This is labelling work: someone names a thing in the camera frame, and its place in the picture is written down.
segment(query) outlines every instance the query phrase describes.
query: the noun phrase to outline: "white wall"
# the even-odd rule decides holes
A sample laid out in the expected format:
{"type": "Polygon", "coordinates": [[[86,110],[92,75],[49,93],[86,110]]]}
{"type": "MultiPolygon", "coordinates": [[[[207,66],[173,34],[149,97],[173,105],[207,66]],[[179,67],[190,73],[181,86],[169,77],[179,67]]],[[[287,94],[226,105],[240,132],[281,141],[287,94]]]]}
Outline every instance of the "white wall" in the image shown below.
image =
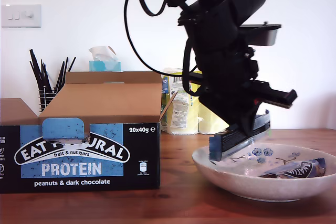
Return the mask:
{"type": "MultiPolygon", "coordinates": [[[[2,4],[42,4],[41,29],[1,30],[1,95],[21,97],[38,112],[37,85],[29,65],[29,49],[43,58],[55,79],[62,61],[76,56],[74,70],[88,69],[89,48],[110,45],[123,70],[146,70],[132,52],[123,24],[124,0],[1,0],[2,4]]],[[[157,10],[162,0],[148,0],[157,10]]],[[[139,53],[155,68],[182,66],[186,33],[177,27],[180,10],[168,8],[157,18],[131,0],[131,35],[139,53]]],[[[336,53],[334,0],[268,0],[249,23],[281,23],[277,43],[257,48],[260,80],[275,89],[296,89],[290,110],[265,105],[275,128],[336,129],[336,53]]]]}

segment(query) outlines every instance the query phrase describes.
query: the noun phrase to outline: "table surface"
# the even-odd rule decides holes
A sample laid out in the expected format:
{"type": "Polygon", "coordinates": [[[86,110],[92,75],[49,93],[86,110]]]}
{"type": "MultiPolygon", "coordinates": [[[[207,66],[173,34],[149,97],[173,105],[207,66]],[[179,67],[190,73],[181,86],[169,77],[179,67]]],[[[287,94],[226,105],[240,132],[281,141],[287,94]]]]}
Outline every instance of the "table surface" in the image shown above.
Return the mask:
{"type": "MultiPolygon", "coordinates": [[[[269,141],[336,155],[336,131],[273,130],[269,141]]],[[[192,152],[206,135],[161,137],[161,188],[1,195],[0,223],[336,223],[336,187],[289,203],[243,199],[209,183],[192,152]]]]}

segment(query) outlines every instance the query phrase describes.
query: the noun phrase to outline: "light switch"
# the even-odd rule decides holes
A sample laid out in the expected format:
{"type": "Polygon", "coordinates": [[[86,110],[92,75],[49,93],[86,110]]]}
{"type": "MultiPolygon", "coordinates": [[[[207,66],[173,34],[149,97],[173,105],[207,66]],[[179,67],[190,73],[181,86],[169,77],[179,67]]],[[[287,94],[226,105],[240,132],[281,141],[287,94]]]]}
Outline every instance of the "light switch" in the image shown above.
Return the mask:
{"type": "Polygon", "coordinates": [[[20,19],[20,12],[16,11],[16,12],[14,13],[14,18],[15,18],[16,20],[20,19]]]}
{"type": "Polygon", "coordinates": [[[41,5],[2,5],[1,26],[3,28],[40,28],[41,5]]]}

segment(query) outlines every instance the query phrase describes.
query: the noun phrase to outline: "protein bar box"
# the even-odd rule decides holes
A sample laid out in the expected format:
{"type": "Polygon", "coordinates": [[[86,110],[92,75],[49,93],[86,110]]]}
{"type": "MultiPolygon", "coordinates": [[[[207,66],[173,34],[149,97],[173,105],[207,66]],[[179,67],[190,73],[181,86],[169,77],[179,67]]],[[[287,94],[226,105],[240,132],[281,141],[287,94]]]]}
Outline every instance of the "protein bar box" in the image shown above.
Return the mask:
{"type": "Polygon", "coordinates": [[[165,111],[153,72],[69,72],[39,117],[1,99],[0,193],[159,188],[165,111]]]}

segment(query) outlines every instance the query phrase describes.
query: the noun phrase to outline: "ceramic bowl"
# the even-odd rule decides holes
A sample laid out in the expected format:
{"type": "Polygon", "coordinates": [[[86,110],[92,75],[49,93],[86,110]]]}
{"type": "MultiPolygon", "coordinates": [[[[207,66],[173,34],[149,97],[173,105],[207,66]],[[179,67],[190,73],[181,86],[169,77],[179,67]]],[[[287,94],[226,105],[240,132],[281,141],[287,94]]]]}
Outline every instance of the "ceramic bowl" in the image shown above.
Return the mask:
{"type": "Polygon", "coordinates": [[[336,157],[291,145],[255,143],[220,161],[208,159],[208,146],[193,153],[197,169],[210,182],[235,195],[253,200],[286,202],[317,195],[336,184],[336,157]],[[288,164],[324,158],[326,174],[317,178],[259,178],[262,173],[288,164]]]}

